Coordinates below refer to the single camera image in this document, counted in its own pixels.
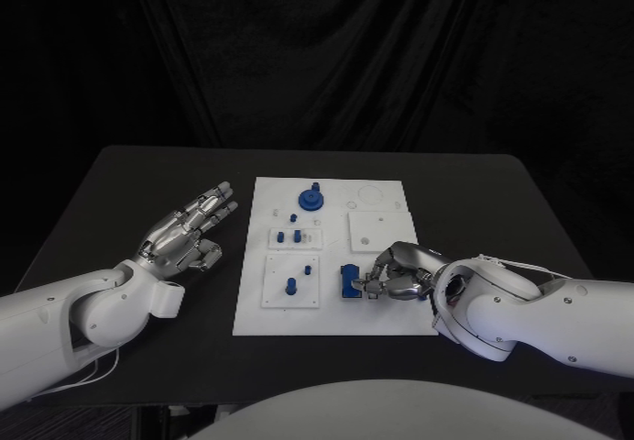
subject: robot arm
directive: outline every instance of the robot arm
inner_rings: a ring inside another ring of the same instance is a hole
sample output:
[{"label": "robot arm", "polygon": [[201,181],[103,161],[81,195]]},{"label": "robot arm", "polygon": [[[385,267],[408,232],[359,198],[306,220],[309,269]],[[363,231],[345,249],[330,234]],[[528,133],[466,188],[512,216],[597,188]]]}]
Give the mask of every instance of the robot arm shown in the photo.
[{"label": "robot arm", "polygon": [[114,269],[0,298],[0,411],[126,344],[150,314],[176,317],[185,288],[166,279],[221,258],[219,245],[201,236],[237,209],[232,202],[215,211],[231,194],[224,182],[175,211]]},{"label": "robot arm", "polygon": [[[389,280],[381,282],[384,268]],[[634,378],[633,284],[556,279],[538,287],[494,258],[450,262],[401,242],[376,259],[369,278],[353,282],[369,297],[433,296],[435,329],[482,357],[503,361],[523,342],[571,367]]]}]

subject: robotic hand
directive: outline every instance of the robotic hand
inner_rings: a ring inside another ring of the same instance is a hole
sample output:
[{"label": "robotic hand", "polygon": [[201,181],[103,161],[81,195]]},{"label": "robotic hand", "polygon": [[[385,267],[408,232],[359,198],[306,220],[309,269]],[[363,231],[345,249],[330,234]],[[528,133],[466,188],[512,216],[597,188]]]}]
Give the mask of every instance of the robotic hand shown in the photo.
[{"label": "robotic hand", "polygon": [[[536,286],[505,268],[559,276]],[[388,269],[388,280],[379,277]],[[451,262],[396,242],[353,287],[369,299],[431,296],[435,329],[483,358],[503,361],[523,342],[571,367],[634,378],[634,284],[572,280],[538,266],[480,255]]]},{"label": "robotic hand", "polygon": [[[224,182],[172,212],[114,269],[0,298],[0,411],[117,350],[150,314],[176,317],[185,288],[166,279],[218,262],[221,247],[201,236],[235,211],[237,202],[215,211],[231,195]],[[72,340],[71,322],[79,340]]]}]

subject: black backdrop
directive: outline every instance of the black backdrop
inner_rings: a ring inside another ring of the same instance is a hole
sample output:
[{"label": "black backdrop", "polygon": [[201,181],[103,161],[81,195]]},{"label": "black backdrop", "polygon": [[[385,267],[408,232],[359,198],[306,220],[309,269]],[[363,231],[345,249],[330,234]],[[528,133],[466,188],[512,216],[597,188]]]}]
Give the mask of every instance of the black backdrop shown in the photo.
[{"label": "black backdrop", "polygon": [[631,2],[30,0],[3,22],[12,268],[117,143],[515,154],[633,280]]}]

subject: cable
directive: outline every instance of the cable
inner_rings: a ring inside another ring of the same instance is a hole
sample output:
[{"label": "cable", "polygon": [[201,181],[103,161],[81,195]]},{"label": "cable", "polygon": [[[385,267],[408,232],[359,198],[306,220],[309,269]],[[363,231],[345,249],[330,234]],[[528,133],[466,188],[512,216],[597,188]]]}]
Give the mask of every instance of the cable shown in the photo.
[{"label": "cable", "polygon": [[489,257],[487,255],[483,255],[483,254],[480,254],[480,256],[476,257],[476,259],[490,261],[492,263],[505,263],[505,264],[509,264],[510,266],[518,266],[522,269],[538,270],[539,272],[545,272],[545,273],[549,273],[551,275],[556,275],[558,277],[571,279],[571,277],[568,277],[567,275],[562,275],[561,273],[554,272],[552,270],[548,270],[542,266],[535,266],[528,263],[518,263],[516,261],[510,261],[509,259],[499,259],[496,257]]},{"label": "cable", "polygon": [[110,368],[108,372],[105,374],[103,374],[97,379],[88,380],[97,373],[97,368],[100,366],[100,359],[95,360],[95,369],[92,370],[92,373],[90,373],[90,375],[85,378],[82,378],[78,382],[72,383],[71,385],[62,385],[61,387],[51,388],[49,390],[39,392],[38,394],[35,394],[33,396],[29,397],[29,400],[33,399],[35,397],[43,396],[45,394],[51,394],[54,392],[68,390],[69,388],[81,387],[82,385],[88,385],[90,383],[94,383],[98,380],[101,380],[116,370],[117,364],[120,363],[120,349],[118,348],[116,350],[116,353],[117,353],[116,363],[113,364],[113,367]]}]

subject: blue cylinder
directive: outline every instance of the blue cylinder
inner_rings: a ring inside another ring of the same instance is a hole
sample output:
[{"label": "blue cylinder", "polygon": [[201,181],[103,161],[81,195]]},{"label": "blue cylinder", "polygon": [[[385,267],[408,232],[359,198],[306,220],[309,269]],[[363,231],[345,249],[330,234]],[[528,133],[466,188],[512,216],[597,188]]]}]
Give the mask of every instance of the blue cylinder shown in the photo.
[{"label": "blue cylinder", "polygon": [[300,194],[300,206],[307,211],[317,211],[324,206],[324,196],[320,193],[320,183],[313,183],[309,190]]},{"label": "blue cylinder", "polygon": [[340,267],[340,296],[343,298],[360,298],[362,292],[353,288],[353,280],[359,278],[359,266],[346,264]]},{"label": "blue cylinder", "polygon": [[297,294],[297,281],[294,280],[294,278],[288,278],[288,281],[287,281],[287,293],[290,295],[296,295]]}]

